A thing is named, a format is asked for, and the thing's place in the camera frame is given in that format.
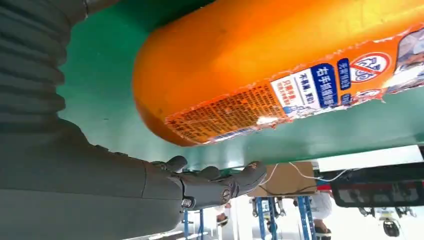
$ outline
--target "white cable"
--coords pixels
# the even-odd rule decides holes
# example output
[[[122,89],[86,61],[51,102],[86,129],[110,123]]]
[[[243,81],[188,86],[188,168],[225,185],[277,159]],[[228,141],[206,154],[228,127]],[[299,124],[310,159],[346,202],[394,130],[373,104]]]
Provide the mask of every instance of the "white cable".
[[[293,163],[291,163],[291,162],[289,162],[289,164],[291,164],[298,172],[299,172],[299,174],[302,176],[302,177],[304,177],[304,178],[306,178],[306,179],[315,179],[315,180],[321,180],[321,181],[323,181],[323,182],[332,182],[332,181],[334,181],[334,180],[336,180],[336,179],[338,179],[341,175],[343,175],[344,173],[346,173],[347,171],[349,171],[350,169],[345,169],[345,170],[343,170],[341,173],[339,173],[337,176],[335,176],[334,178],[332,178],[332,179],[323,179],[323,177],[322,176],[320,176],[320,177],[314,177],[314,176],[305,176],[300,170],[299,170],[299,168],[296,166],[296,165],[294,165]]]
[[[262,180],[262,182],[259,184],[260,186],[261,185],[264,185],[264,184],[266,184],[272,177],[273,177],[273,175],[274,175],[274,172],[275,172],[275,170],[277,169],[277,167],[278,167],[278,164],[279,163],[277,163],[275,166],[274,166],[274,169],[272,170],[272,172],[271,172],[271,174],[269,175],[269,177],[268,177],[268,179],[266,180],[266,181],[264,181],[264,180]]]
[[[345,170],[343,170],[341,173],[339,173],[336,177],[334,177],[334,178],[332,178],[332,179],[323,179],[323,177],[322,176],[320,176],[320,177],[314,177],[314,176],[306,176],[306,175],[304,175],[300,170],[299,170],[299,168],[296,166],[296,165],[294,165],[293,163],[291,163],[291,162],[289,162],[289,164],[291,164],[298,172],[299,172],[299,174],[302,176],[302,177],[304,177],[304,178],[306,178],[306,179],[315,179],[315,180],[321,180],[321,181],[323,181],[323,182],[327,182],[327,183],[329,183],[329,182],[332,182],[332,181],[334,181],[334,180],[336,180],[336,179],[338,179],[341,175],[343,175],[344,173],[346,173],[347,171],[349,171],[349,170],[351,170],[351,169],[345,169]],[[274,175],[274,172],[276,171],[276,169],[277,169],[277,167],[278,167],[278,165],[279,165],[279,163],[277,163],[275,166],[274,166],[274,168],[272,169],[272,172],[271,172],[271,174],[269,175],[269,177],[268,177],[268,179],[267,180],[262,180],[262,182],[259,184],[260,186],[262,186],[262,185],[264,185],[264,184],[266,184],[269,180],[271,180],[271,178],[273,177],[273,175]],[[356,168],[356,169],[352,169],[352,171],[357,171],[357,170],[360,170],[360,169],[362,169],[362,168]]]

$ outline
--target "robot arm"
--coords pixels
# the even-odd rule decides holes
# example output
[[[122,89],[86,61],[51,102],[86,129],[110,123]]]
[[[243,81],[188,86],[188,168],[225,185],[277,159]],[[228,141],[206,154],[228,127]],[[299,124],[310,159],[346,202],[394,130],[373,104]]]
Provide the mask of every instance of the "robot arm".
[[[72,27],[116,0],[0,3],[0,239],[118,240],[252,191],[265,167],[209,179],[91,145],[58,117]]]

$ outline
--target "green table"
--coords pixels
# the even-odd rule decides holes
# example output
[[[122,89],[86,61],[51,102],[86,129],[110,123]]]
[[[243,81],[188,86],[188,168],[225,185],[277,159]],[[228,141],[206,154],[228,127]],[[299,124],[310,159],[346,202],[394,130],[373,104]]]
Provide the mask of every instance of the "green table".
[[[78,124],[92,144],[147,161],[183,155],[193,169],[315,159],[424,140],[424,88],[385,96],[386,103],[374,100],[209,146],[183,148],[155,136],[133,102],[136,53],[154,28],[208,2],[125,0],[80,23],[62,68],[67,82],[59,91],[67,108],[61,115]]]

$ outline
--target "blue pole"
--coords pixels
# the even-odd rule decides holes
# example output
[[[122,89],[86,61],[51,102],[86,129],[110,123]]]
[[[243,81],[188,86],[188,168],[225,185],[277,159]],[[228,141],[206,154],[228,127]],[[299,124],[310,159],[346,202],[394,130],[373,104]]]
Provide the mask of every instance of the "blue pole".
[[[297,203],[298,203],[298,206],[299,206],[300,219],[302,221],[303,239],[304,240],[310,240],[309,232],[308,232],[308,225],[307,225],[307,222],[306,222],[304,198],[302,196],[298,196],[297,197]]]
[[[256,198],[257,216],[259,219],[260,238],[265,240],[264,212],[262,211],[262,197]]]
[[[184,238],[189,237],[189,211],[184,209]]]
[[[203,222],[203,209],[200,209],[200,227],[199,227],[199,234],[200,234],[200,240],[203,240],[203,233],[204,233],[204,222]]]
[[[268,197],[269,204],[269,220],[271,222],[272,240],[277,240],[277,224],[275,219],[274,197]]]
[[[311,211],[311,202],[308,196],[304,196],[303,198],[306,207],[307,220],[309,222],[310,234],[312,236],[312,240],[317,240],[317,235],[315,234],[314,218],[312,217]]]

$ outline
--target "white shirt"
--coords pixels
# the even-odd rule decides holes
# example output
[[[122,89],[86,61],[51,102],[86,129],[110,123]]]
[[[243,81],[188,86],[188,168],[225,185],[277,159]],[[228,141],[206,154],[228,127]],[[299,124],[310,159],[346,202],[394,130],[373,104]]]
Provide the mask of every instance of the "white shirt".
[[[333,211],[330,194],[319,192],[310,196],[310,210],[313,219],[323,220],[330,216]]]

